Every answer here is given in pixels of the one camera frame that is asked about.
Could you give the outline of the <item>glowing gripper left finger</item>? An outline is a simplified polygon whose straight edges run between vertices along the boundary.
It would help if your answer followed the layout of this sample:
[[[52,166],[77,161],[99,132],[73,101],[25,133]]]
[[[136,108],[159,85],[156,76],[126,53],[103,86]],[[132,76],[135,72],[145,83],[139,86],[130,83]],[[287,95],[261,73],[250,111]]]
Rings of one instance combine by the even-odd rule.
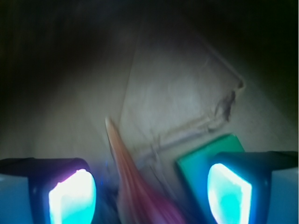
[[[90,224],[96,184],[80,158],[0,161],[2,224]]]

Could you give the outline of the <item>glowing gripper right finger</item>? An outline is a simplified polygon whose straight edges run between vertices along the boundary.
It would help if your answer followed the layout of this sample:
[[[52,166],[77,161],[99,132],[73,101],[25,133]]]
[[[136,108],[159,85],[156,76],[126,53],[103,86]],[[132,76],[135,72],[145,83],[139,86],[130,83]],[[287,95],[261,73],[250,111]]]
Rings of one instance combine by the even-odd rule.
[[[221,152],[212,160],[207,196],[217,224],[297,224],[296,151]]]

